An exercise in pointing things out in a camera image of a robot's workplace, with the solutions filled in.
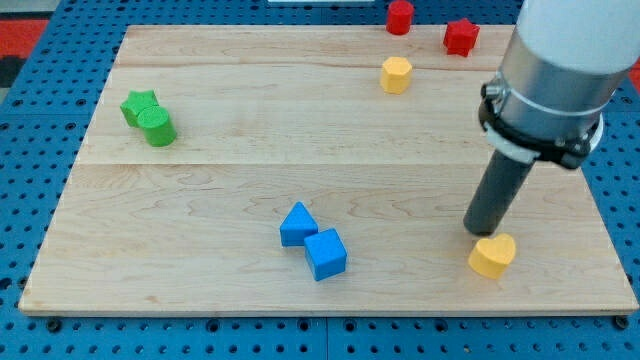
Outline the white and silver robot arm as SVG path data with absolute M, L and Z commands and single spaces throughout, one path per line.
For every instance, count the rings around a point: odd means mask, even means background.
M 639 58 L 639 0 L 526 0 L 480 122 L 504 157 L 580 166 L 602 111 Z

